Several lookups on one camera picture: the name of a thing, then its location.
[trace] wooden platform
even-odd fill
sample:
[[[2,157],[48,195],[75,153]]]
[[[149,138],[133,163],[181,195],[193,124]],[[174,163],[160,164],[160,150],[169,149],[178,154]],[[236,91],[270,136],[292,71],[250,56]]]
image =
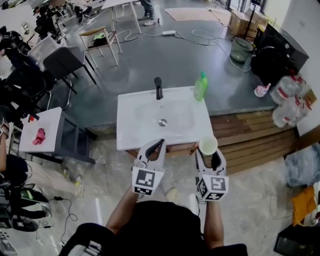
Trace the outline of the wooden platform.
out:
[[[244,171],[296,150],[294,130],[278,128],[272,111],[212,116],[218,147],[226,159],[227,174]]]

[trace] rug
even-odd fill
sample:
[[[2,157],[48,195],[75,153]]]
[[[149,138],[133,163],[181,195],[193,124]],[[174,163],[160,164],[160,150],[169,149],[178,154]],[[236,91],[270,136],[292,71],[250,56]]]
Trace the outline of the rug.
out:
[[[219,20],[228,26],[230,12],[215,8],[167,8],[164,9],[175,21],[213,21]]]

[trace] power strip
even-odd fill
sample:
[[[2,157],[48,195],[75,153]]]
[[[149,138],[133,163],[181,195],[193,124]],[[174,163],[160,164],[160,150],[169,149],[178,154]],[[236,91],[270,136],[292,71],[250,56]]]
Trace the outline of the power strip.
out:
[[[173,36],[174,34],[176,34],[175,30],[169,30],[169,31],[163,31],[162,32],[163,36]]]

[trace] sink drain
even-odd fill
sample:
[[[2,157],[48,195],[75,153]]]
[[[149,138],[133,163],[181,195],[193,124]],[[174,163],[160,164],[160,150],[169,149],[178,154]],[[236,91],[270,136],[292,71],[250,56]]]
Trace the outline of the sink drain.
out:
[[[160,120],[158,121],[158,124],[159,124],[161,127],[165,127],[165,126],[168,124],[168,122],[167,122],[166,119],[160,119]]]

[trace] black faucet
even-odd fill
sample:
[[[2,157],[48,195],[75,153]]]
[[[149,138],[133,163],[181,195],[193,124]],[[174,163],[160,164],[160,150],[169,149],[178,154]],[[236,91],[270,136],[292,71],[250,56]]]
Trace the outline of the black faucet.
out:
[[[161,100],[164,95],[162,93],[162,82],[160,77],[156,77],[154,79],[155,87],[156,87],[156,99]]]

